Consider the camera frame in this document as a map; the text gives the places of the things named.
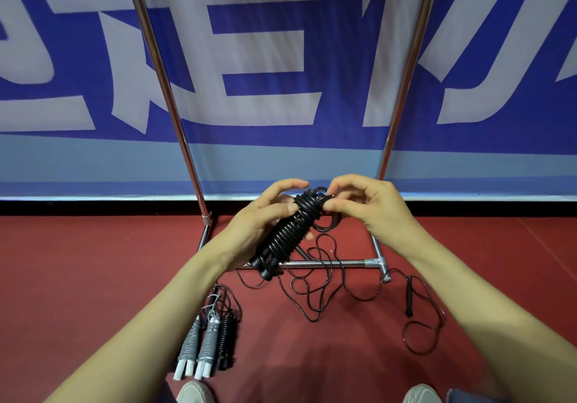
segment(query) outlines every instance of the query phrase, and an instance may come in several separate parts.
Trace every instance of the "right forearm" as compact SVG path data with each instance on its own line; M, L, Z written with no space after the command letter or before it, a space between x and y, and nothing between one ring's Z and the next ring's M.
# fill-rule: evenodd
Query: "right forearm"
M575 401L577 349L420 234L404 254L425 277L516 401Z

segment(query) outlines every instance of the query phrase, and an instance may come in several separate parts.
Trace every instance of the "black baseboard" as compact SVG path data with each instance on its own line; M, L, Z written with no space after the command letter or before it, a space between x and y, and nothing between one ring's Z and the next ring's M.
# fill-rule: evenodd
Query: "black baseboard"
M207 201L214 215L234 215L247 201ZM409 201L415 216L575 217L577 202ZM196 201L0 201L8 216L200 215Z

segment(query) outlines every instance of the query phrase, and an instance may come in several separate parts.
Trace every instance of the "banner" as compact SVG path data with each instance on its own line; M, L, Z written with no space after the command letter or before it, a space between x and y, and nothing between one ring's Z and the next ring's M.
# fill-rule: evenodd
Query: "banner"
M376 174L421 0L147 0L206 194ZM577 0L435 0L387 179L575 195ZM0 0L0 196L193 193L132 0Z

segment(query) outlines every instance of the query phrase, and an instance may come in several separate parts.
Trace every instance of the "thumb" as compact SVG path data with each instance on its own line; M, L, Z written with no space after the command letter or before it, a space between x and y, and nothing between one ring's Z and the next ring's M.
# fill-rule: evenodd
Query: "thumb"
M269 222L294 215L298 210L295 203L276 203L255 211L255 218L259 227Z
M360 220L363 220L366 213L366 207L364 204L356 203L354 201L350 201L349 199L342 198L329 199L324 203L322 208L327 211L344 213L345 215L349 215Z

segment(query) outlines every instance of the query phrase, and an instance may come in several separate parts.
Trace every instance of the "hand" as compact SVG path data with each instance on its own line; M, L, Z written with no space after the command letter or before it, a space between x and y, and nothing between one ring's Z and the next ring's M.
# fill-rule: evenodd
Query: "hand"
M342 175L331 182L327 194L335 197L324 204L324 210L360 219L376 239L401 255L428 235L391 182Z
M279 219L294 215L298 210L290 195L291 189L304 189L308 181L287 179L273 183L261 196L239 211L228 226L206 246L218 246L227 260L227 269L236 269L255 255L256 246L272 230ZM313 239L311 232L306 239Z

